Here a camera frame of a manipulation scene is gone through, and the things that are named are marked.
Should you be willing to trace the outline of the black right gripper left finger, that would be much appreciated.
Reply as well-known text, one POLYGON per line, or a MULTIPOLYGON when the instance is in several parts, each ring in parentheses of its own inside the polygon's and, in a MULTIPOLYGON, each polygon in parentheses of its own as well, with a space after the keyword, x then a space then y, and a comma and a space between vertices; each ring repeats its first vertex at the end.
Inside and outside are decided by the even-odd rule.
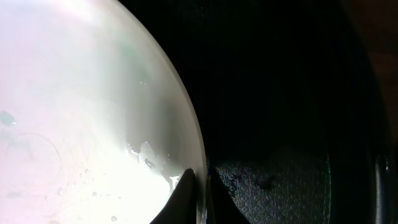
POLYGON ((165 207, 150 224, 196 224, 197 185, 193 169, 186 169, 165 207))

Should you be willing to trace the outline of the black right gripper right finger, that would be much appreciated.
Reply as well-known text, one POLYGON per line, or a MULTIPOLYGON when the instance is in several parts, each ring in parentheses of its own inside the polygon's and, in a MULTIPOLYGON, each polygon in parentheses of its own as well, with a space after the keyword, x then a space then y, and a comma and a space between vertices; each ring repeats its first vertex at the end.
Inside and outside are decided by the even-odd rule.
POLYGON ((206 211, 209 224, 249 224, 229 195, 216 169, 210 167, 206 187, 206 211))

